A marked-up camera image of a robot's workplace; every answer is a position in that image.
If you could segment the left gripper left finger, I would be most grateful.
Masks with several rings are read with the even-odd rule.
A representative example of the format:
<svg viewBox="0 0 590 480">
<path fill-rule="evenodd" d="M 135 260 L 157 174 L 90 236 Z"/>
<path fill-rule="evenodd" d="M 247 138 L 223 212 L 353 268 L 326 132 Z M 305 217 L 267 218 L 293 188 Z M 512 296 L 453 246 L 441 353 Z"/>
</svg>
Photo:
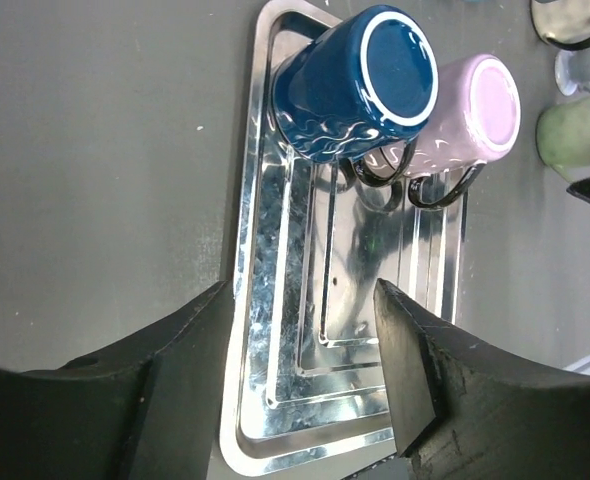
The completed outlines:
<svg viewBox="0 0 590 480">
<path fill-rule="evenodd" d="M 220 281 L 60 368 L 0 368 L 0 479 L 205 478 L 233 310 Z"/>
</svg>

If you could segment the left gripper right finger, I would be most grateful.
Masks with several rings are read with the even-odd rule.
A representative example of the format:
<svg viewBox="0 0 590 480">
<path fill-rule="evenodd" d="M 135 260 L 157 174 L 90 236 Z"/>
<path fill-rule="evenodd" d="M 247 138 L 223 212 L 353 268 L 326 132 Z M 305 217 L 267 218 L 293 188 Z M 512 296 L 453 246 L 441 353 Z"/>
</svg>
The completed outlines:
<svg viewBox="0 0 590 480">
<path fill-rule="evenodd" d="M 590 376 L 511 354 L 392 283 L 374 290 L 398 455 L 413 479 L 590 479 Z"/>
</svg>

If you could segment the light green mug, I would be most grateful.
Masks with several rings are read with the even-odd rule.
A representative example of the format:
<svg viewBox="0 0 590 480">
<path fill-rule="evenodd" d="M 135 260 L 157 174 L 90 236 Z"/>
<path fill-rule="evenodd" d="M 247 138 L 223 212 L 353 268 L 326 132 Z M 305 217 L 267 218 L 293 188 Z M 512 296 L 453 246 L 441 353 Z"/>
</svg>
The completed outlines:
<svg viewBox="0 0 590 480">
<path fill-rule="evenodd" d="M 590 95 L 543 111 L 535 138 L 541 161 L 574 182 L 572 170 L 590 167 Z"/>
</svg>

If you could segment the purple mug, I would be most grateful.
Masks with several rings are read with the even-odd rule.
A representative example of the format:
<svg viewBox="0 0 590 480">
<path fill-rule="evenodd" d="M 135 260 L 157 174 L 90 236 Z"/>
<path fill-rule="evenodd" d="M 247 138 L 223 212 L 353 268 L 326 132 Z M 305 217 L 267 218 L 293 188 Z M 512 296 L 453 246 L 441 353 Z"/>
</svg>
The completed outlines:
<svg viewBox="0 0 590 480">
<path fill-rule="evenodd" d="M 466 193 L 487 164 L 511 151 L 520 122 L 518 88 L 506 65 L 492 54 L 469 56 L 439 68 L 437 102 L 416 139 L 378 147 L 353 169 L 371 187 L 407 178 L 412 205 L 443 209 Z M 422 199 L 430 176 L 458 170 L 462 177 L 442 198 Z"/>
</svg>

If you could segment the dark blue mug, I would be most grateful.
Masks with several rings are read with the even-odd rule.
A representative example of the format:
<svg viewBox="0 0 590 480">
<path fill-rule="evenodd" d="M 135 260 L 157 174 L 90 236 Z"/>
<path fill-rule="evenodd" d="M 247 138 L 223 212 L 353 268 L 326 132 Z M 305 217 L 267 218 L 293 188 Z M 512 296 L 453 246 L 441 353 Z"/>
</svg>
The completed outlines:
<svg viewBox="0 0 590 480">
<path fill-rule="evenodd" d="M 275 72 L 274 117 L 316 163 L 344 160 L 366 185 L 394 183 L 438 97 L 438 66 L 420 25 L 371 6 L 324 32 Z"/>
</svg>

